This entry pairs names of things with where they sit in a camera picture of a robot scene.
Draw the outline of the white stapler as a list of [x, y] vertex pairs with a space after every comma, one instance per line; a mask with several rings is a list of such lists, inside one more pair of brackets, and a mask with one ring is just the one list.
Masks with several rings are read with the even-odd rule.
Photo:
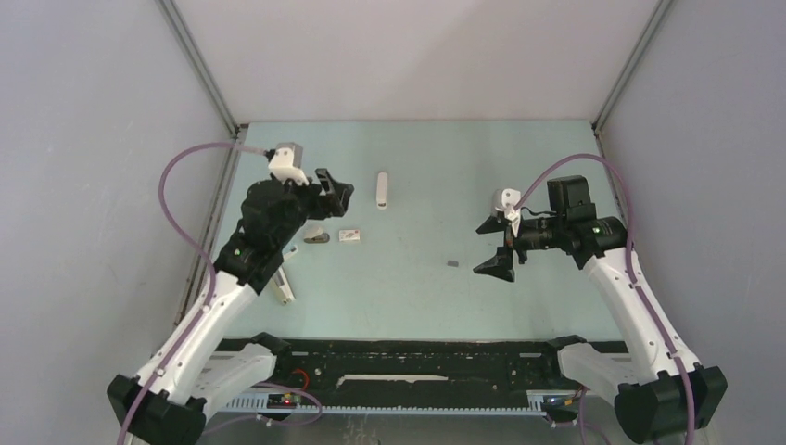
[[376, 180], [375, 203], [380, 210], [388, 207], [389, 176], [387, 172], [379, 172]]

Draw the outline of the small grey stapler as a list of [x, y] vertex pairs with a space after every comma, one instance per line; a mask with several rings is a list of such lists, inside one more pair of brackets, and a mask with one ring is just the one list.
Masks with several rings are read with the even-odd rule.
[[303, 241], [306, 244], [325, 244], [330, 241], [330, 235], [321, 225], [313, 225], [305, 230]]

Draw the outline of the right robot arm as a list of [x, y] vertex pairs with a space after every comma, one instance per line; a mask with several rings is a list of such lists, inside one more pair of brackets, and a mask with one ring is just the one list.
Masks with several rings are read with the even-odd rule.
[[602, 295], [628, 349], [623, 365], [585, 340], [562, 337], [539, 362], [550, 387], [573, 380], [610, 403], [628, 438], [638, 444], [707, 427], [728, 388], [716, 367], [705, 367], [683, 341], [653, 295], [638, 255], [627, 246], [628, 230], [616, 217], [600, 218], [588, 182], [580, 175], [548, 181], [550, 210], [525, 219], [520, 191], [495, 191], [480, 235], [501, 232], [495, 255], [476, 274], [512, 282], [513, 266], [532, 250], [559, 249], [573, 258]]

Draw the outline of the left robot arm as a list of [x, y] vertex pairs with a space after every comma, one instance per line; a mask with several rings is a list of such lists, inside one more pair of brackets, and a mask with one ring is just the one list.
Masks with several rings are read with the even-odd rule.
[[304, 184], [272, 176], [248, 189], [235, 231], [183, 322], [135, 376], [116, 375], [108, 385], [119, 443], [133, 434], [148, 444], [195, 444], [208, 420], [244, 389], [289, 381], [292, 360], [259, 344], [229, 359], [211, 356], [283, 265], [285, 247], [305, 222], [346, 214], [353, 185], [326, 169], [316, 176]]

